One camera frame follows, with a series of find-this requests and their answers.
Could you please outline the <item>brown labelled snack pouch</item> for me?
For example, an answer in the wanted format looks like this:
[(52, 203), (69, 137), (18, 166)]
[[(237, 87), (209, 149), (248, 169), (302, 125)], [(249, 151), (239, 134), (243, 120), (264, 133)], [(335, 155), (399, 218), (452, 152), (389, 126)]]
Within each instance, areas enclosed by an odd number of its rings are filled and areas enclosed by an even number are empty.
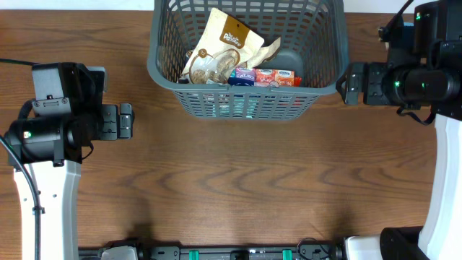
[(224, 84), (232, 71), (254, 57), (264, 39), (234, 17), (212, 8), (203, 35), (192, 51), (179, 81)]

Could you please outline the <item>grey plastic basket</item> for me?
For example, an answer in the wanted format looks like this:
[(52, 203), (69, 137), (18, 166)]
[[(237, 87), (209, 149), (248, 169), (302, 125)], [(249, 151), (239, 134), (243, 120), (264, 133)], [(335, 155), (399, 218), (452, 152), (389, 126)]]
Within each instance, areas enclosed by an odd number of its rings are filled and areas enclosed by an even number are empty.
[(298, 118), (348, 61), (340, 0), (154, 4), (149, 75), (192, 116)]

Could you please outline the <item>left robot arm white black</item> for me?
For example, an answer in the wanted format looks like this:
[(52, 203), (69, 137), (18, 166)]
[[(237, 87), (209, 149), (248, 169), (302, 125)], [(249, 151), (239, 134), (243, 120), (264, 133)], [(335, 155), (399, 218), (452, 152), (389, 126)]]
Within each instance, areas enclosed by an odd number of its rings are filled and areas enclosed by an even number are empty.
[(21, 210), (23, 259), (137, 259), (134, 243), (80, 249), (77, 194), (95, 141), (131, 139), (131, 104), (103, 104), (108, 75), (101, 66), (32, 63), (35, 97), (1, 136), (13, 167)]

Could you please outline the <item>beige paper pouch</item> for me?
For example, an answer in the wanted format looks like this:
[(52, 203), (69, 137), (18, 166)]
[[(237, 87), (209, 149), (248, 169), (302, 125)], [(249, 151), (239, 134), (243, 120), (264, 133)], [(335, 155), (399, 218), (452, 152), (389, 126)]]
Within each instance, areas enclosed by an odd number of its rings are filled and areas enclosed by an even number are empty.
[(277, 38), (271, 45), (261, 47), (257, 54), (242, 64), (245, 69), (253, 69), (262, 63), (274, 59), (281, 49), (281, 37)]

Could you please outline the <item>colourful tissue multipack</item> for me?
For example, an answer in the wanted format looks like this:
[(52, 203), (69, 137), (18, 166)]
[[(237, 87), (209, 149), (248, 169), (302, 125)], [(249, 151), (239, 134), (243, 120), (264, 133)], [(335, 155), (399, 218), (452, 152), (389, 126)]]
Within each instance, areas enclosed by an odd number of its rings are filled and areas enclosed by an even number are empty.
[(289, 70), (236, 68), (227, 82), (237, 86), (294, 87), (295, 77)]

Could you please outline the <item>mint green wipes packet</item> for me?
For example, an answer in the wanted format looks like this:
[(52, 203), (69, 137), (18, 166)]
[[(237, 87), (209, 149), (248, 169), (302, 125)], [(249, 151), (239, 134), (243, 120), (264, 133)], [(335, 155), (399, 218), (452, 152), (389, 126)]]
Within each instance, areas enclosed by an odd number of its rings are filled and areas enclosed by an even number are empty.
[(218, 99), (217, 115), (224, 118), (256, 118), (258, 112), (259, 98), (243, 96), (220, 97)]

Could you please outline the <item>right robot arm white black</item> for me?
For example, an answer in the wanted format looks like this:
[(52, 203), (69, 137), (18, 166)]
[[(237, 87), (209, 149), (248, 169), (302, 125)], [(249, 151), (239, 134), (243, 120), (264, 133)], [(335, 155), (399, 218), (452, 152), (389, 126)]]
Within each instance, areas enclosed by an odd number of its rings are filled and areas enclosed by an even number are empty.
[(378, 31), (384, 63), (352, 63), (336, 83), (347, 105), (393, 106), (399, 116), (434, 126), (437, 159), (430, 208), (423, 225), (387, 227), (349, 236), (335, 259), (459, 259), (461, 257), (461, 2), (416, 6), (414, 20), (396, 14)]

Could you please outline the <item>orange pasta package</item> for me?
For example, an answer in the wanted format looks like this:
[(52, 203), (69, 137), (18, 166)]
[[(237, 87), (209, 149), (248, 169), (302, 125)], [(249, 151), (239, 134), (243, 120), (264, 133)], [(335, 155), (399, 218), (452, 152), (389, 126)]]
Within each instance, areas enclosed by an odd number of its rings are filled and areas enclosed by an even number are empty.
[(301, 85), (302, 78), (301, 77), (295, 77), (294, 78), (294, 86), (299, 87)]

